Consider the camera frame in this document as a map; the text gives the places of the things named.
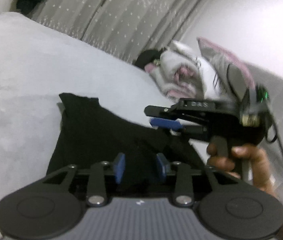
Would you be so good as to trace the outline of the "person's hand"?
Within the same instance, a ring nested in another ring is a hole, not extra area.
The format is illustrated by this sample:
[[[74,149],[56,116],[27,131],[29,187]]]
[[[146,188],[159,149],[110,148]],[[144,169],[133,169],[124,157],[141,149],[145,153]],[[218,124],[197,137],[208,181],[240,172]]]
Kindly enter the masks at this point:
[[[219,156],[217,146],[213,143],[210,143],[206,150],[207,154],[210,156],[208,159],[209,165],[236,178],[240,178],[240,175],[234,172],[235,163],[231,158],[248,160],[251,164],[253,186],[276,197],[271,182],[270,162],[265,150],[252,144],[235,146],[231,150],[230,158]]]

